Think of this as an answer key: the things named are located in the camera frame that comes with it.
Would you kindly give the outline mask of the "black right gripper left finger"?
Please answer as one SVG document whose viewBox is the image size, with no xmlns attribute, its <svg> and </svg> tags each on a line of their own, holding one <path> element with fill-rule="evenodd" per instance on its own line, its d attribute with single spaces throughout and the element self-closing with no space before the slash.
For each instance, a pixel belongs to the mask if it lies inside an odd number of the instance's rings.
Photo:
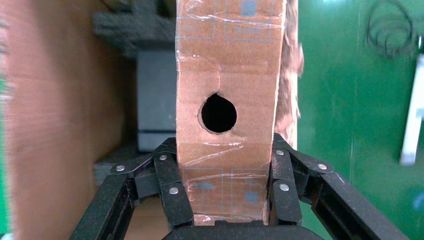
<svg viewBox="0 0 424 240">
<path fill-rule="evenodd" d="M 194 225 L 194 213 L 177 163 L 176 139 L 112 167 L 70 235 L 71 240 L 122 240 L 135 207 L 158 194 L 168 229 Z"/>
</svg>

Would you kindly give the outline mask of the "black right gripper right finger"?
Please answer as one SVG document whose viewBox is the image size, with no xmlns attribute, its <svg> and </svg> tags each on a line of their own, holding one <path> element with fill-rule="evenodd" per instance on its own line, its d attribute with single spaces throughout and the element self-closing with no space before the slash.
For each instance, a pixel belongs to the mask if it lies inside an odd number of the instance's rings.
<svg viewBox="0 0 424 240">
<path fill-rule="evenodd" d="M 273 136 L 268 223 L 301 227 L 300 203 L 334 240 L 406 240 L 407 236 L 333 167 Z"/>
</svg>

